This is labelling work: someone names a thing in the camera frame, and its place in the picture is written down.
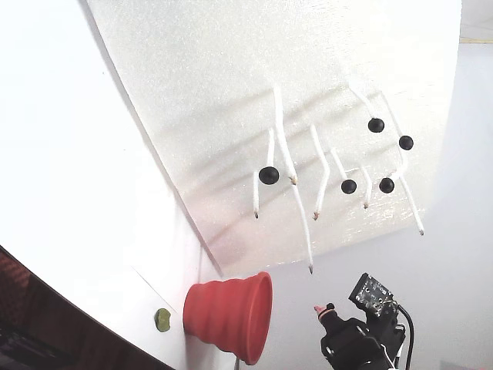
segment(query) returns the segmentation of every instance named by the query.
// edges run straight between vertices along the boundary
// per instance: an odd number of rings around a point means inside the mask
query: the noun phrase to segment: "black cable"
[[[414,325],[413,321],[411,320],[411,316],[408,314],[406,310],[399,304],[397,306],[398,310],[402,312],[404,317],[407,320],[407,323],[409,324],[409,349],[407,350],[407,357],[406,357],[406,370],[409,370],[411,367],[411,356],[413,355],[413,346],[414,346]]]

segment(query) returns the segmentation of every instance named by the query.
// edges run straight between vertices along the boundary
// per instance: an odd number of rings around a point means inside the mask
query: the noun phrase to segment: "white surface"
[[[188,287],[217,278],[77,1],[0,13],[0,244],[107,328],[177,370],[233,367],[183,334]],[[133,270],[159,284],[175,312]],[[156,330],[158,308],[171,330]]]
[[[322,216],[310,220],[315,254],[414,222],[400,184],[390,195],[377,190],[399,163],[377,89],[387,91],[403,131],[416,142],[407,178],[424,212],[454,78],[459,0],[89,4],[136,111],[226,275],[306,257],[279,150],[274,163],[281,179],[271,187],[261,184],[261,216],[253,216],[251,176],[265,164],[274,84],[283,93],[287,142],[307,217],[323,176],[310,124],[326,154],[330,141],[348,169],[365,162],[376,190],[364,211],[360,171],[351,174],[359,184],[352,196],[340,191],[340,177],[329,179]],[[344,76],[387,121],[382,134],[367,130],[367,110],[344,87]]]
[[[493,364],[493,45],[461,45],[444,152],[427,233],[414,227],[318,258],[269,269],[273,311],[256,370],[330,368],[314,305],[332,301],[342,318],[364,319],[347,297],[363,272],[411,314],[413,369],[490,369]],[[401,364],[405,363],[407,342]]]
[[[464,0],[462,2],[461,37],[493,40],[493,2]]]

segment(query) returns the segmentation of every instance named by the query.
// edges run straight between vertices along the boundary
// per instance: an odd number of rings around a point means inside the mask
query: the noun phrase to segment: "white foam panel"
[[[404,134],[414,138],[406,178],[423,215],[451,97],[459,0],[89,5],[137,113],[225,275],[307,256],[277,143],[280,180],[260,184],[260,216],[253,216],[252,173],[265,166],[275,84],[315,256],[414,223],[399,182],[391,194],[378,190],[400,164],[382,89]],[[367,129],[370,117],[347,79],[370,99],[384,132]],[[323,167],[310,124],[331,169],[317,221],[311,217]],[[365,163],[374,185],[367,210],[362,172],[348,174],[356,192],[342,193],[329,144],[346,169]]]

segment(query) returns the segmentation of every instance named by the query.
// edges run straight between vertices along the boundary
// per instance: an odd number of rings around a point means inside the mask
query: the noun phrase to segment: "black mechanical part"
[[[382,193],[392,193],[395,188],[395,183],[394,181],[389,178],[389,177],[384,177],[382,181],[380,182],[380,185],[378,185]]]
[[[385,128],[385,123],[380,118],[372,118],[368,122],[368,129],[372,133],[381,133]]]
[[[275,184],[279,180],[279,171],[276,167],[264,167],[259,172],[259,179],[266,185]]]
[[[369,274],[364,273],[351,292],[349,300],[367,314],[379,317],[384,302],[392,301],[393,296],[385,286]]]
[[[404,150],[411,150],[414,146],[413,138],[408,135],[403,135],[399,139],[399,146]]]
[[[344,180],[340,185],[340,188],[342,189],[343,193],[352,194],[356,191],[357,185],[354,180]]]

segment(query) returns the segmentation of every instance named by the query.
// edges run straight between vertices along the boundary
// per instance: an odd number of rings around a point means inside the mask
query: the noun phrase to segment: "red fabric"
[[[13,325],[21,324],[31,273],[0,251],[0,318]]]

